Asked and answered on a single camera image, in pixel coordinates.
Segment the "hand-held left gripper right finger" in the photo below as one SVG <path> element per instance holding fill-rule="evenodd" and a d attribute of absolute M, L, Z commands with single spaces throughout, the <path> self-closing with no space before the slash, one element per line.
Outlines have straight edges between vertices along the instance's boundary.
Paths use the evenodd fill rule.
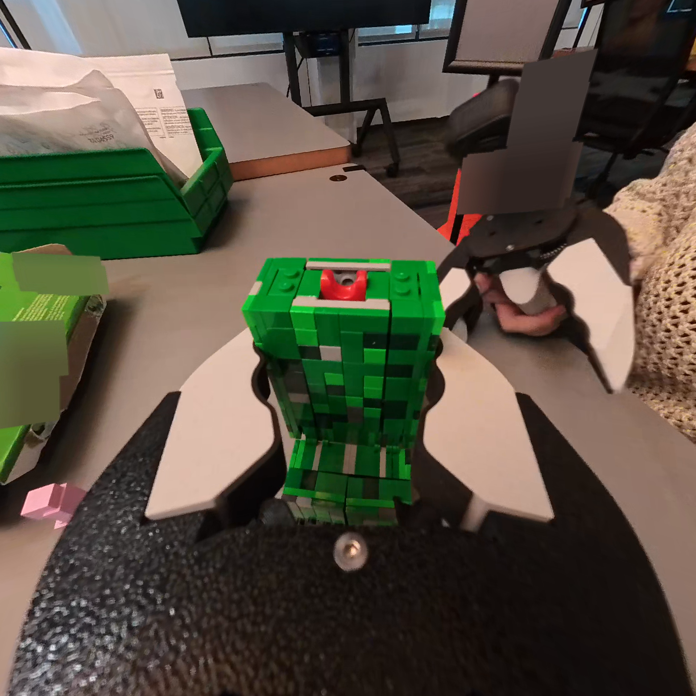
<path fill-rule="evenodd" d="M 490 512 L 548 523 L 551 500 L 517 393 L 503 374 L 445 328 L 420 432 L 420 497 L 454 528 L 478 530 Z"/>

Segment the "pink lego pig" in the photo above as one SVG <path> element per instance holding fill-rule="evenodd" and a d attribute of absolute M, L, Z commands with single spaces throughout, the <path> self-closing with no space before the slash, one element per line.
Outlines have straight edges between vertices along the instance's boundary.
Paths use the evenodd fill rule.
<path fill-rule="evenodd" d="M 52 520 L 54 529 L 61 529 L 71 521 L 85 495 L 85 490 L 70 483 L 42 486 L 27 493 L 20 515 Z"/>

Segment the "orange plastic object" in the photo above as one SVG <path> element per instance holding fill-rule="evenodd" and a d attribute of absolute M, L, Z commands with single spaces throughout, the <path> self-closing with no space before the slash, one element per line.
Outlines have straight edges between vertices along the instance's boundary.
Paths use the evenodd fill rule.
<path fill-rule="evenodd" d="M 455 185 L 448 210 L 446 222 L 438 228 L 438 232 L 451 243 L 457 246 L 462 236 L 469 235 L 471 228 L 479 221 L 478 214 L 458 213 L 459 189 L 461 185 L 461 169 L 457 170 Z"/>

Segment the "flat white paper bag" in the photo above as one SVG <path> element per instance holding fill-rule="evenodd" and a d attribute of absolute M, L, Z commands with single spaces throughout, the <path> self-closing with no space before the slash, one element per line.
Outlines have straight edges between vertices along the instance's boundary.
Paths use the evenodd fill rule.
<path fill-rule="evenodd" d="M 202 165 L 193 126 L 168 54 L 82 57 L 1 48 L 1 84 L 69 88 L 96 71 L 134 108 L 154 147 L 180 182 Z"/>

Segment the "black television screen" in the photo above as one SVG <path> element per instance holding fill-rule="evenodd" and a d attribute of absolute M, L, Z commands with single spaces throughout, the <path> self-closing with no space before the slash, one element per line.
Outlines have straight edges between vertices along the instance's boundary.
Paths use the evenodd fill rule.
<path fill-rule="evenodd" d="M 178 1 L 190 38 L 426 24 L 430 1 Z"/>

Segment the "grey table with wooden edge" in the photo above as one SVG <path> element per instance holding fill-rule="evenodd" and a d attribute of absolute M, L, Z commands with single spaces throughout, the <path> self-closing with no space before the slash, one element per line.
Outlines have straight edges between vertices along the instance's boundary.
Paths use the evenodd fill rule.
<path fill-rule="evenodd" d="M 348 140 L 269 84 L 187 90 L 182 96 L 188 108 L 206 112 L 236 182 L 352 160 Z"/>

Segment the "green lego creeper body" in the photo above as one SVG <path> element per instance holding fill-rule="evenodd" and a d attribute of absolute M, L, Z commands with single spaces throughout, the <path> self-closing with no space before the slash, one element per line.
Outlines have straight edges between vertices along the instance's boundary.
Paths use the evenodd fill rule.
<path fill-rule="evenodd" d="M 294 440 L 295 519 L 397 525 L 446 317 L 435 263 L 269 257 L 242 313 Z"/>

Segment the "green plastic bin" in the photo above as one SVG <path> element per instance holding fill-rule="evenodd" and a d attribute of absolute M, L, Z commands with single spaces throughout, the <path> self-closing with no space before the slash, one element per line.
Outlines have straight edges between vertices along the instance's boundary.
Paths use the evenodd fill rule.
<path fill-rule="evenodd" d="M 233 178 L 204 109 L 188 109 L 203 163 L 179 188 L 149 150 L 1 158 L 1 252 L 50 244 L 102 260 L 199 253 Z"/>

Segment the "green cardboard lego box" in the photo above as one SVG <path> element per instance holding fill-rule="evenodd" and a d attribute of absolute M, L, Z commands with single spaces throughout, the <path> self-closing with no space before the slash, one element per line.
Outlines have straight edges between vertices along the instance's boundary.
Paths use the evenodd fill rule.
<path fill-rule="evenodd" d="M 97 257 L 50 244 L 1 253 L 1 485 L 34 469 L 82 379 L 106 303 Z"/>

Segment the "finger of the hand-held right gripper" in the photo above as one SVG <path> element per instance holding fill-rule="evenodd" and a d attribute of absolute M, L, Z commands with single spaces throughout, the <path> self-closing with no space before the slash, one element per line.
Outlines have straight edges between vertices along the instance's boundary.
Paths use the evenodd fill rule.
<path fill-rule="evenodd" d="M 632 287 L 622 281 L 596 241 L 586 239 L 551 262 L 551 289 L 578 322 L 605 389 L 622 391 L 635 349 Z"/>
<path fill-rule="evenodd" d="M 467 271 L 452 267 L 439 271 L 439 290 L 445 310 L 444 328 L 469 342 L 482 315 L 483 300 Z"/>

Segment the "black television stand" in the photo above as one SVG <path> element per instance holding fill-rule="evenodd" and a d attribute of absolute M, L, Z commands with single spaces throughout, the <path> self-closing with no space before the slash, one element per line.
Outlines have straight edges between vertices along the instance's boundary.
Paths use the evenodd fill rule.
<path fill-rule="evenodd" d="M 357 131 L 355 142 L 352 143 L 352 154 L 356 156 L 361 156 L 363 144 L 372 126 L 373 119 L 379 113 L 391 156 L 391 162 L 386 167 L 386 174 L 389 178 L 395 178 L 399 174 L 401 158 L 386 99 L 352 99 L 350 46 L 353 35 L 354 32 L 350 32 L 347 29 L 284 32 L 283 51 L 289 81 L 286 95 L 295 104 L 302 106 L 299 82 L 299 67 L 302 62 L 311 58 L 336 57 L 338 59 L 339 72 L 339 101 L 337 103 L 307 106 L 303 107 L 303 109 L 313 117 L 354 115 L 363 112 L 365 117 L 362 126 Z"/>

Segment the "person's right forearm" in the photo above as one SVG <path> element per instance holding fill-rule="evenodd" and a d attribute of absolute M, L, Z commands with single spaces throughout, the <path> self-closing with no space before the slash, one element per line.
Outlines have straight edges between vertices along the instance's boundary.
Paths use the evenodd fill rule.
<path fill-rule="evenodd" d="M 651 179 L 617 192 L 605 212 L 626 233 L 635 294 L 627 386 L 695 441 L 695 125 Z"/>

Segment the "person's right hand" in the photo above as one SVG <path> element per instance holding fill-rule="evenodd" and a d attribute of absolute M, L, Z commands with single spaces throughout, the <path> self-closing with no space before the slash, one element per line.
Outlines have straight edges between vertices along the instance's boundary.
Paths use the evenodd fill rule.
<path fill-rule="evenodd" d="M 491 275 L 476 274 L 474 283 L 482 300 L 494 311 L 500 328 L 507 334 L 544 337 L 553 334 L 567 316 L 563 306 L 556 305 L 536 315 L 527 315 L 509 300 L 500 281 Z"/>

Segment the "whiteboard on easel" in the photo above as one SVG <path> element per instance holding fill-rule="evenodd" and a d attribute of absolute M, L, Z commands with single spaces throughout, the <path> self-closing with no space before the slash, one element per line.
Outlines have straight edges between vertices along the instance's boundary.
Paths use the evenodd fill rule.
<path fill-rule="evenodd" d="M 456 1 L 443 73 L 520 76 L 552 57 L 570 1 Z"/>

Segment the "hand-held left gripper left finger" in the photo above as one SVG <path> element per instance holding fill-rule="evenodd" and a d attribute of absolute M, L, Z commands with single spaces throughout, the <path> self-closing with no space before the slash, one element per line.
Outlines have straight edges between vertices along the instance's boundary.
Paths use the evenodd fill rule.
<path fill-rule="evenodd" d="M 242 331 L 182 385 L 145 508 L 151 521 L 216 511 L 249 521 L 287 473 L 266 362 Z"/>

